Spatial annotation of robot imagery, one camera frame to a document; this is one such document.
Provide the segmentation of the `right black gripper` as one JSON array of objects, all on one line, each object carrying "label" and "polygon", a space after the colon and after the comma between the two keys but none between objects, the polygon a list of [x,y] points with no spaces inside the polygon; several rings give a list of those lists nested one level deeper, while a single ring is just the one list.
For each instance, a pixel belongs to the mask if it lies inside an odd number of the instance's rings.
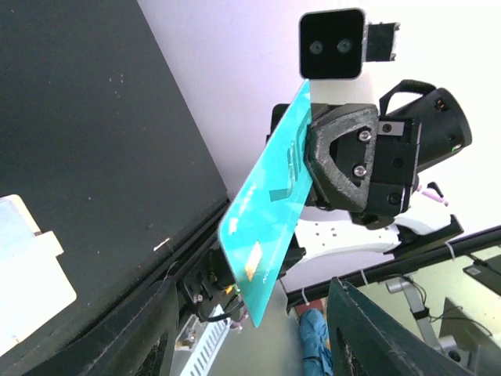
[{"label": "right black gripper", "polygon": [[412,117],[383,117],[368,103],[313,103],[305,164],[308,206],[345,210],[370,230],[406,212],[416,188],[421,126]]}]

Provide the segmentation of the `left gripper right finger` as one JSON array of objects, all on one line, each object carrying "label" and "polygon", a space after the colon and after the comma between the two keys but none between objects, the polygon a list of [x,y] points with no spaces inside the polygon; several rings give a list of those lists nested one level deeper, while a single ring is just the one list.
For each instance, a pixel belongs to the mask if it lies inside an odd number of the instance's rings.
[{"label": "left gripper right finger", "polygon": [[350,283],[334,277],[327,302],[335,375],[471,374],[425,344]]}]

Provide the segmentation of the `teal VIP credit card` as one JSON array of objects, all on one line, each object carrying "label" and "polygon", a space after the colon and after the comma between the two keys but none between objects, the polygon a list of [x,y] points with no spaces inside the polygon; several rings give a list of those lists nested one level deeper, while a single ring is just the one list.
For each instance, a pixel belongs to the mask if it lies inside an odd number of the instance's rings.
[{"label": "teal VIP credit card", "polygon": [[220,245],[255,327],[312,187],[304,162],[311,121],[310,82],[304,81],[219,224]]}]

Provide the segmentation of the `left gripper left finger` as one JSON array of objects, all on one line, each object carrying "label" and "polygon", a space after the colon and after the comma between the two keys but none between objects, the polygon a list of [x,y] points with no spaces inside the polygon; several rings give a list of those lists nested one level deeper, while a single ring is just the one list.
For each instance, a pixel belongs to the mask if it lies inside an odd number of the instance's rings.
[{"label": "left gripper left finger", "polygon": [[159,375],[178,333],[174,279],[152,284],[75,343],[27,375]]}]

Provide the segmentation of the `tan card holder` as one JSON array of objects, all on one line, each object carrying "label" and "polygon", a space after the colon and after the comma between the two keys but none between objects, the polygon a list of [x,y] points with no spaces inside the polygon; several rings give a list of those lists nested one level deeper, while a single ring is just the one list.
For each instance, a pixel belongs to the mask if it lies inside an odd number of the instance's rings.
[{"label": "tan card holder", "polygon": [[1,198],[1,354],[76,300],[61,254],[54,232],[39,228],[20,196]]}]

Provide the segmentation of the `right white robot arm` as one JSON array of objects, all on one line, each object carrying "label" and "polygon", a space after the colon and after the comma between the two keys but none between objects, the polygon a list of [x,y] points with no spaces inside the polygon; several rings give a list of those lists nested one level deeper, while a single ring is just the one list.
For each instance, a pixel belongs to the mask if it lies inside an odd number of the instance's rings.
[{"label": "right white robot arm", "polygon": [[393,88],[400,92],[416,98],[394,111],[387,108],[390,93],[378,105],[307,104],[299,157],[312,179],[306,205],[346,211],[353,224],[379,240],[349,240],[338,228],[302,220],[287,243],[284,268],[332,252],[401,258],[462,233],[439,189],[422,187],[418,175],[471,144],[466,116],[447,89],[404,80]]}]

